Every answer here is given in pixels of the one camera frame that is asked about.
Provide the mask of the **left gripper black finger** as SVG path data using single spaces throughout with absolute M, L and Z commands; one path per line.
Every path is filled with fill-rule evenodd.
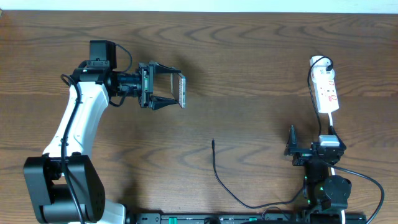
M 178 101 L 171 98 L 164 98 L 161 96 L 150 96 L 150 108 L 152 110 L 158 110 L 168 105 L 178 104 Z
M 176 69 L 174 67 L 167 67 L 165 65 L 159 64 L 157 62 L 154 63 L 154 73 L 155 74 L 172 74 L 172 73 L 180 73 L 181 70 Z

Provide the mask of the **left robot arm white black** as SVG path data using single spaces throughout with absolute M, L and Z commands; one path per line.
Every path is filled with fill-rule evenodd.
M 50 144 L 28 157 L 25 182 L 39 223 L 131 223 L 127 208 L 106 199 L 91 161 L 100 119 L 111 97 L 136 97 L 142 108 L 186 107 L 186 78 L 157 62 L 136 72 L 117 72 L 108 60 L 86 60 L 61 79 L 70 87 L 68 104 Z

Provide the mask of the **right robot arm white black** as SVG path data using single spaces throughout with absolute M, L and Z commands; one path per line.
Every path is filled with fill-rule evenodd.
M 284 154 L 292 156 L 293 166 L 302 166 L 305 170 L 304 193 L 309 200 L 308 207 L 297 216 L 306 223 L 344 223 L 342 211 L 348 208 L 351 194 L 351 181 L 330 174 L 329 169 L 340 161 L 346 146 L 333 127 L 327 135 L 320 135 L 318 141 L 309 148 L 298 146 L 293 126 L 289 129 L 289 140 Z

